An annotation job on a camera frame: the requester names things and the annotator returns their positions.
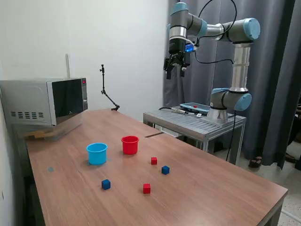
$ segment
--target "blue cube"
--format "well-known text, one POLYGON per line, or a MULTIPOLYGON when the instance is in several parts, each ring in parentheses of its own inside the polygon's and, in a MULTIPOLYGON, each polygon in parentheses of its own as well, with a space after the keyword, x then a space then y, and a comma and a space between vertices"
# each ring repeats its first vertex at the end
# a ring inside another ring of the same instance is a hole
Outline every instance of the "blue cube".
POLYGON ((110 187, 111 187, 111 182, 108 179, 102 181, 102 189, 103 190, 107 190, 110 187))
POLYGON ((162 167, 162 173, 165 174, 165 175, 168 174, 169 173, 169 167, 168 166, 163 166, 162 167))

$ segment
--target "white wall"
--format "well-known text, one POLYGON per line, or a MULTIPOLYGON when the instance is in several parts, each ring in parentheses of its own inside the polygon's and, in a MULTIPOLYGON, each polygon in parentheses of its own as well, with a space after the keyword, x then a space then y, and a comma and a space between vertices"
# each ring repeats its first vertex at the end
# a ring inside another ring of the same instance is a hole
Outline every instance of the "white wall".
MULTIPOLYGON (((3 79, 1 61, 0 79, 3 79)), ((22 220, 23 186, 20 184, 20 173, 0 101, 0 226, 20 225, 22 220)))
POLYGON ((0 60, 7 79, 87 77, 90 110, 113 107, 138 120, 162 106, 167 0, 3 0, 0 60))
POLYGON ((69 36, 61 0, 2 0, 0 59, 7 78, 64 77, 69 36))
POLYGON ((162 106, 167 0, 68 0, 72 77, 87 77, 89 109, 113 107, 138 120, 162 106))

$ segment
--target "red cup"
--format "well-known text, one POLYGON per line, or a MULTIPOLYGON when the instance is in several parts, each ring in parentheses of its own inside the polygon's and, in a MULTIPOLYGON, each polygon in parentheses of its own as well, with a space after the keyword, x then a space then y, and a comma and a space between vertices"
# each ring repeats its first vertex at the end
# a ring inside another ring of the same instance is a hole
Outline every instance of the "red cup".
POLYGON ((136 154, 138 151, 139 138, 136 136, 127 136, 121 139, 123 154, 136 154))

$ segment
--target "red cube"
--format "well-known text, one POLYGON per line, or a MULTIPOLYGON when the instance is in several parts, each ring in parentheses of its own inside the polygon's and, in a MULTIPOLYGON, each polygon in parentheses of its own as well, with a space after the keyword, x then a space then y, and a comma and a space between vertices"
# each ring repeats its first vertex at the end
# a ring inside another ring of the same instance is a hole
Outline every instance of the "red cube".
POLYGON ((151 184, 143 184, 143 194, 150 194, 151 193, 151 184))
POLYGON ((152 158, 150 159, 150 163, 151 163, 152 165, 156 165, 157 162, 158 162, 158 160, 157 160, 156 157, 152 157, 152 158))

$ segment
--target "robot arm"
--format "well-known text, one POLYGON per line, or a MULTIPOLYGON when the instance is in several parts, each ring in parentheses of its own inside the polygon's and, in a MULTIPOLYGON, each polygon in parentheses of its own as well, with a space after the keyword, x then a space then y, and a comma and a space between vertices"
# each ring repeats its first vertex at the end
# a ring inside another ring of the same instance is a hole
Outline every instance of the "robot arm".
POLYGON ((190 14, 187 4, 183 2, 174 5, 170 17, 168 49, 170 56, 164 62, 164 70, 167 73, 166 78, 171 79, 171 70, 176 65, 180 66, 181 76, 184 76, 186 67, 190 65, 190 53, 195 51, 195 48, 192 46, 192 41, 187 39, 188 35, 193 35, 197 38, 208 37, 216 41, 232 42, 235 46, 232 86, 230 89, 214 89, 211 107, 227 109, 225 105, 228 105, 231 109, 245 110, 249 104, 238 106, 237 102, 240 103, 241 101, 239 100, 242 95, 248 92, 246 77, 249 66, 250 46, 259 37, 259 22, 255 18, 246 18, 235 21, 233 25, 233 22, 207 24, 203 19, 190 14))

